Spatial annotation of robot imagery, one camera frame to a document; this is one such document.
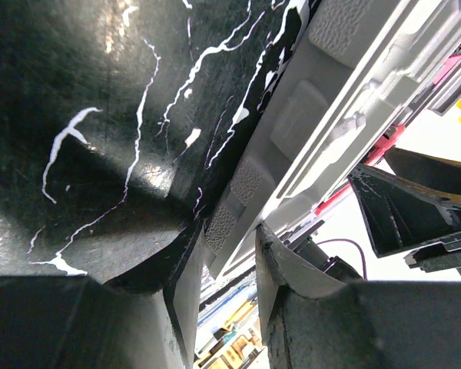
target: white plastic panel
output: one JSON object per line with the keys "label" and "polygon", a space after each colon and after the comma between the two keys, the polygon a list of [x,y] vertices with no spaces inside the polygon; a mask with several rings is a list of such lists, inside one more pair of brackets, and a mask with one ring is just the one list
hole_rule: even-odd
{"label": "white plastic panel", "polygon": [[207,228],[215,278],[250,260],[259,222],[280,233],[327,197],[461,42],[461,1],[425,1],[322,1]]}

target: glossy surface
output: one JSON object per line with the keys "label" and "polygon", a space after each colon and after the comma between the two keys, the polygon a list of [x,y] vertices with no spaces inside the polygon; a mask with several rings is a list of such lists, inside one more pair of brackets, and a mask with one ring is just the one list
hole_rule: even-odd
{"label": "glossy surface", "polygon": [[208,216],[303,3],[0,2],[0,274],[106,281]]}

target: gray plastic part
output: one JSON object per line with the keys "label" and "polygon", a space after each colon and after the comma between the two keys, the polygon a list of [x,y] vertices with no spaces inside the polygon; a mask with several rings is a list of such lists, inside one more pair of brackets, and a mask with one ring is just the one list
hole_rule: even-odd
{"label": "gray plastic part", "polygon": [[[310,215],[436,74],[461,42],[461,1],[435,2],[321,2],[210,220],[214,278],[253,262],[251,233],[264,219],[280,236]],[[348,14],[337,28],[334,15]],[[353,141],[325,158],[351,129]]]}

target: white paint splatter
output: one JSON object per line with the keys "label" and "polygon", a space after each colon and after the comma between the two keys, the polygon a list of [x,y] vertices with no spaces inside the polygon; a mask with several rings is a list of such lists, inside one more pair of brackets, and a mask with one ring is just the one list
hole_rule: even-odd
{"label": "white paint splatter", "polygon": [[191,134],[184,140],[184,143],[186,144],[186,148],[189,148],[192,146],[192,144],[200,137],[201,130],[196,127],[193,128],[191,131]]}
{"label": "white paint splatter", "polygon": [[193,93],[193,88],[189,88],[184,92],[184,98],[189,98],[191,94]]}
{"label": "white paint splatter", "polygon": [[288,64],[288,63],[284,63],[284,59],[285,59],[285,48],[282,48],[282,52],[278,56],[277,69],[275,71],[269,71],[267,73],[267,83],[265,84],[265,90],[264,90],[264,93],[261,96],[260,103],[258,104],[258,106],[256,108],[257,111],[261,110],[261,105],[264,102],[264,97],[266,96],[266,94],[268,92],[270,92],[270,93],[273,92],[275,86],[278,83],[278,79],[284,73],[285,68],[287,67],[287,64]]}
{"label": "white paint splatter", "polygon": [[68,135],[71,135],[71,136],[77,138],[84,145],[88,144],[87,140],[84,137],[84,135],[80,131],[75,129],[75,126],[78,123],[80,123],[81,121],[83,121],[85,119],[85,117],[87,117],[87,115],[89,113],[92,113],[93,111],[101,112],[102,110],[94,108],[94,107],[85,108],[85,109],[80,110],[79,113],[77,113],[70,120],[67,127],[63,128],[61,130],[61,132],[56,135],[55,140],[53,140],[53,147],[51,148],[51,152],[50,152],[50,155],[49,155],[49,162],[46,164],[45,171],[43,172],[43,186],[42,186],[42,189],[41,189],[42,192],[43,192],[43,195],[46,196],[46,198],[48,198],[49,200],[51,200],[51,202],[53,204],[56,204],[56,200],[46,192],[46,184],[47,184],[47,180],[48,180],[49,169],[55,163],[56,158],[58,157],[58,153],[59,153],[60,148],[61,148],[61,144],[63,143],[63,140],[65,140],[67,138]]}
{"label": "white paint splatter", "polygon": [[192,9],[193,5],[187,2],[187,0],[183,0],[183,4],[186,7],[186,9]]}
{"label": "white paint splatter", "polygon": [[126,178],[124,180],[123,197],[121,198],[121,200],[115,206],[113,206],[109,210],[105,211],[101,216],[97,217],[96,219],[94,219],[93,221],[91,221],[91,222],[89,222],[87,224],[82,225],[79,229],[77,229],[70,236],[70,240],[68,241],[68,243],[60,251],[58,251],[55,254],[56,258],[54,258],[54,259],[52,259],[50,261],[40,261],[40,262],[31,263],[31,264],[51,264],[51,265],[54,265],[59,271],[66,271],[67,275],[87,274],[86,271],[80,271],[78,269],[70,267],[66,263],[66,261],[61,258],[61,254],[74,242],[75,237],[80,232],[82,232],[84,229],[89,228],[92,225],[98,223],[102,218],[104,218],[106,215],[108,215],[113,210],[115,210],[119,205],[121,205],[121,204],[123,204],[125,202],[125,200],[126,200],[126,198],[128,196],[128,183],[129,183],[129,181],[131,179],[133,169],[134,169],[135,165],[138,163],[138,161],[140,159],[141,126],[144,123],[143,110],[144,110],[145,101],[146,101],[146,98],[147,98],[147,92],[148,92],[149,87],[154,83],[155,77],[156,77],[156,75],[158,73],[158,70],[159,70],[159,61],[161,60],[161,57],[159,55],[157,55],[157,53],[155,52],[155,47],[153,45],[149,44],[147,42],[147,40],[145,40],[145,39],[144,39],[144,43],[149,47],[150,50],[152,50],[152,54],[154,55],[155,60],[156,60],[156,65],[155,65],[154,74],[152,75],[151,80],[145,86],[145,90],[144,90],[144,93],[143,93],[143,95],[141,97],[140,104],[138,105],[138,109],[137,109],[137,113],[136,113],[136,116],[137,116],[137,138],[135,139],[135,142],[134,142],[135,157],[134,157],[134,160],[131,163],[130,167],[127,170]]}
{"label": "white paint splatter", "polygon": [[222,146],[217,150],[215,155],[210,159],[210,161],[209,161],[209,163],[208,163],[208,165],[207,165],[207,167],[205,169],[208,169],[208,168],[210,168],[212,166],[213,161],[218,157],[218,155],[222,152],[222,150],[224,150],[227,143],[233,138],[233,136],[236,133],[235,130],[234,130],[234,127],[236,125],[238,125],[243,119],[245,119],[249,115],[249,111],[244,107],[244,102],[246,101],[247,96],[249,95],[249,91],[250,91],[251,85],[254,83],[254,79],[256,79],[259,71],[261,70],[261,66],[263,64],[264,56],[267,53],[268,47],[270,47],[271,45],[275,45],[277,42],[279,42],[280,39],[282,38],[282,36],[285,33],[285,26],[286,26],[286,23],[287,23],[287,14],[288,14],[289,10],[296,9],[297,14],[300,16],[301,26],[300,26],[299,33],[297,35],[297,39],[299,39],[300,36],[303,34],[303,32],[304,32],[304,30],[305,30],[305,28],[307,26],[307,18],[309,16],[309,15],[305,16],[305,15],[301,14],[301,10],[302,10],[302,7],[304,6],[305,2],[306,2],[305,0],[290,0],[289,3],[287,4],[287,7],[284,10],[284,16],[282,17],[282,23],[281,23],[279,32],[275,36],[274,40],[272,42],[269,42],[265,46],[263,52],[261,52],[260,57],[258,58],[258,62],[256,64],[256,70],[254,72],[254,75],[250,80],[250,84],[247,86],[247,90],[246,90],[246,92],[244,94],[244,98],[243,98],[242,102],[240,103],[240,106],[237,109],[236,114],[232,118],[232,124],[230,125],[229,129],[227,130],[227,133],[229,135],[227,136],[227,139],[222,144]]}
{"label": "white paint splatter", "polygon": [[269,71],[267,73],[267,77],[265,78],[265,81],[264,81],[264,86],[265,87],[268,87],[268,85],[270,84],[271,79],[274,77],[274,75],[275,75],[274,71]]}
{"label": "white paint splatter", "polygon": [[304,29],[307,26],[307,20],[309,18],[309,15],[303,17],[303,15],[300,12],[305,3],[306,3],[306,0],[290,0],[289,1],[289,3],[287,4],[287,7],[284,10],[284,16],[282,17],[282,24],[280,26],[280,31],[275,36],[274,41],[273,41],[273,45],[275,45],[277,42],[279,42],[280,39],[282,38],[282,36],[284,35],[285,26],[286,26],[286,23],[287,23],[287,15],[289,13],[289,10],[291,10],[291,9],[296,9],[297,14],[300,16],[300,20],[301,20],[301,23],[302,23],[301,26],[300,26],[299,35],[297,36],[297,39],[299,39],[299,37],[302,35]]}
{"label": "white paint splatter", "polygon": [[137,11],[137,10],[138,10],[138,7],[133,6],[133,5],[128,6],[124,10],[123,14],[121,15],[121,18],[123,19],[124,25],[126,25],[127,27],[130,27],[130,14]]}
{"label": "white paint splatter", "polygon": [[204,168],[205,170],[207,170],[207,163],[208,163],[208,157],[212,151],[212,148],[214,146],[214,142],[215,142],[215,137],[217,136],[217,132],[218,132],[218,128],[221,126],[221,123],[222,123],[222,119],[224,118],[224,114],[227,112],[227,106],[229,105],[229,103],[231,102],[231,100],[234,98],[234,96],[230,96],[229,99],[227,100],[227,102],[225,103],[225,109],[224,111],[222,111],[222,114],[221,114],[221,117],[219,118],[218,120],[218,123],[217,123],[217,126],[215,127],[215,131],[214,131],[214,136],[212,137],[212,141],[210,143],[210,146],[208,147],[208,151],[207,151],[207,157],[205,158],[205,163],[204,163]]}
{"label": "white paint splatter", "polygon": [[206,48],[196,61],[194,63],[193,68],[190,70],[190,74],[188,75],[188,78],[186,82],[177,90],[176,95],[174,97],[174,100],[166,107],[166,110],[164,112],[164,120],[159,121],[158,125],[161,126],[160,131],[156,134],[156,136],[160,135],[164,129],[168,130],[168,125],[171,123],[171,120],[169,119],[169,111],[175,106],[181,96],[181,92],[185,90],[191,83],[193,83],[194,79],[196,78],[197,73],[201,69],[201,65],[203,63],[203,60],[208,56],[208,55],[213,55],[213,54],[218,54],[219,52],[232,52],[234,50],[237,50],[239,47],[242,46],[243,43],[245,43],[246,40],[249,39],[251,36],[251,33],[253,32],[254,28],[256,27],[257,23],[263,18],[264,16],[264,11],[261,12],[261,14],[258,16],[257,20],[252,24],[250,27],[249,32],[240,40],[240,42],[235,45],[230,47],[227,43],[232,40],[232,38],[236,35],[236,33],[242,29],[250,20],[251,17],[251,0],[248,0],[247,3],[247,17],[246,19],[240,23],[236,28],[234,28],[226,39],[224,39],[218,46],[211,46],[209,48]]}
{"label": "white paint splatter", "polygon": [[81,271],[80,269],[75,269],[67,264],[67,262],[61,258],[61,254],[56,253],[56,258],[51,259],[50,261],[35,261],[31,264],[39,265],[54,265],[59,271],[66,271],[67,275],[87,275],[87,271]]}
{"label": "white paint splatter", "polygon": [[198,127],[193,128],[190,135],[184,140],[184,143],[186,144],[186,148],[183,150],[183,152],[179,154],[177,158],[173,160],[173,163],[175,163],[181,156],[184,155],[186,150],[188,150],[190,146],[192,146],[192,144],[200,137],[200,134],[201,134],[201,130]]}
{"label": "white paint splatter", "polygon": [[36,240],[38,239],[38,236],[39,234],[43,231],[43,229],[45,229],[46,226],[44,226],[43,228],[39,228],[38,231],[34,234],[34,236],[32,237],[32,239],[29,241],[29,244],[30,244],[30,247],[29,247],[29,251],[26,252],[26,254],[31,254],[31,251],[32,249],[34,248],[34,243],[36,242]]}

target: cable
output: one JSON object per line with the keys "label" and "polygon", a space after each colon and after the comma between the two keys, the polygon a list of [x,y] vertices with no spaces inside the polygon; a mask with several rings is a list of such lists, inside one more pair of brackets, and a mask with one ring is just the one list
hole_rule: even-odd
{"label": "cable", "polygon": [[317,242],[316,245],[321,244],[329,244],[330,242],[347,242],[355,246],[360,252],[360,258],[362,259],[362,275],[363,279],[367,281],[367,263],[366,263],[366,255],[363,253],[362,248],[359,244],[357,244],[354,240],[349,240],[348,238],[332,238],[331,240]]}

